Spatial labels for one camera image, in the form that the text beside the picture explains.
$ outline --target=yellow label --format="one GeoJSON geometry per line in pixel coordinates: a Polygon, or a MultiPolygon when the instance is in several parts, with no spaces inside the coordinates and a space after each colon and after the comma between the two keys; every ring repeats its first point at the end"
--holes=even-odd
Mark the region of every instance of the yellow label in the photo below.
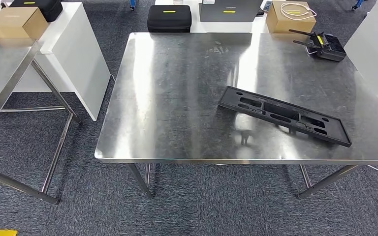
{"type": "Polygon", "coordinates": [[[301,12],[296,12],[296,11],[286,11],[287,13],[290,13],[292,15],[300,15],[301,12]]]}
{"type": "Polygon", "coordinates": [[[324,45],[324,43],[322,42],[322,38],[321,38],[319,35],[317,35],[316,37],[318,38],[319,43],[320,43],[321,45],[324,45]]]}

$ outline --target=table leg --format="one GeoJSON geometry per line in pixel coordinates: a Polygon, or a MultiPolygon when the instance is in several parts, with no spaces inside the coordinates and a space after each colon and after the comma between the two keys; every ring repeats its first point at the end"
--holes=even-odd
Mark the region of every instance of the table leg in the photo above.
{"type": "Polygon", "coordinates": [[[51,182],[51,178],[53,177],[54,170],[56,168],[57,162],[59,160],[60,152],[63,148],[64,140],[67,135],[67,131],[70,126],[70,122],[73,119],[75,122],[80,123],[80,119],[77,117],[76,113],[73,111],[73,109],[70,107],[70,105],[66,102],[66,100],[63,98],[63,96],[60,94],[59,90],[54,86],[53,82],[48,78],[47,74],[43,71],[41,66],[35,61],[35,59],[32,60],[31,66],[36,70],[36,72],[39,74],[39,76],[42,78],[42,80],[45,82],[45,84],[48,86],[48,88],[53,92],[53,94],[56,96],[56,98],[62,103],[62,105],[69,111],[69,117],[67,119],[66,124],[64,125],[64,129],[62,132],[62,136],[59,139],[59,144],[57,145],[56,153],[53,156],[53,160],[51,161],[50,169],[47,173],[46,179],[44,181],[44,185],[42,187],[42,192],[47,193],[48,187],[51,182]]]}
{"type": "Polygon", "coordinates": [[[13,112],[43,112],[43,111],[58,111],[65,110],[64,106],[52,106],[52,107],[31,107],[31,108],[2,108],[0,113],[13,113],[13,112]]]}
{"type": "Polygon", "coordinates": [[[146,164],[146,174],[144,176],[144,181],[146,182],[147,187],[150,186],[150,169],[151,169],[151,163],[146,164]]]}
{"type": "Polygon", "coordinates": [[[320,182],[316,183],[315,185],[310,186],[307,190],[303,191],[302,193],[298,194],[299,199],[304,199],[307,196],[315,193],[316,191],[334,183],[335,181],[341,179],[342,177],[350,174],[351,172],[357,170],[357,167],[360,167],[360,165],[346,165],[342,169],[339,169],[332,175],[324,178],[320,182]]]}
{"type": "Polygon", "coordinates": [[[31,66],[36,70],[36,72],[39,74],[39,76],[42,78],[42,80],[46,83],[48,88],[53,92],[53,94],[56,96],[56,98],[63,104],[66,109],[73,114],[73,120],[77,123],[80,123],[80,119],[77,117],[76,113],[73,111],[73,109],[69,106],[69,104],[66,102],[66,100],[62,97],[59,90],[54,86],[53,82],[50,81],[47,74],[42,70],[41,66],[34,60],[31,62],[31,66]]]}
{"type": "Polygon", "coordinates": [[[312,186],[311,180],[309,179],[308,172],[306,171],[305,165],[299,165],[301,167],[302,176],[304,177],[305,186],[306,188],[310,188],[312,186]]]}
{"type": "Polygon", "coordinates": [[[135,164],[126,164],[126,167],[129,169],[129,171],[131,171],[131,173],[134,176],[135,180],[137,181],[138,185],[140,185],[141,190],[144,191],[144,193],[147,195],[148,198],[152,198],[153,195],[151,194],[151,192],[148,188],[148,185],[145,183],[144,179],[141,177],[141,174],[138,171],[135,164]]]}
{"type": "Polygon", "coordinates": [[[5,184],[9,187],[12,187],[18,191],[21,191],[21,192],[24,192],[30,196],[33,196],[35,198],[38,198],[38,199],[42,199],[48,203],[51,203],[51,204],[59,204],[59,200],[57,198],[53,198],[53,197],[50,197],[49,195],[45,194],[45,193],[42,193],[40,191],[37,191],[31,187],[29,187],[28,185],[24,184],[24,183],[21,183],[9,176],[6,176],[4,174],[1,174],[0,173],[0,183],[2,184],[5,184]]]}

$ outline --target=carpet floor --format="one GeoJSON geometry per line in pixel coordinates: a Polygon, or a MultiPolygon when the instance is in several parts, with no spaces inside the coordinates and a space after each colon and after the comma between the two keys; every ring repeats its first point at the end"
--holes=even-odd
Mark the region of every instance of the carpet floor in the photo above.
{"type": "MultiPolygon", "coordinates": [[[[116,76],[131,32],[147,31],[153,0],[84,0],[84,7],[111,73],[116,76]]],[[[350,12],[354,0],[308,0],[316,31],[346,43],[375,1],[350,12]]],[[[305,199],[298,166],[156,165],[145,198],[122,164],[94,158],[113,87],[93,122],[72,93],[64,94],[81,124],[68,132],[49,194],[53,206],[0,185],[0,229],[20,236],[378,236],[378,172],[362,167],[305,199]]],[[[57,104],[48,93],[15,93],[7,107],[57,104]]],[[[0,115],[0,172],[39,189],[56,149],[66,111],[0,115]]],[[[312,182],[340,166],[308,166],[312,182]]]]}

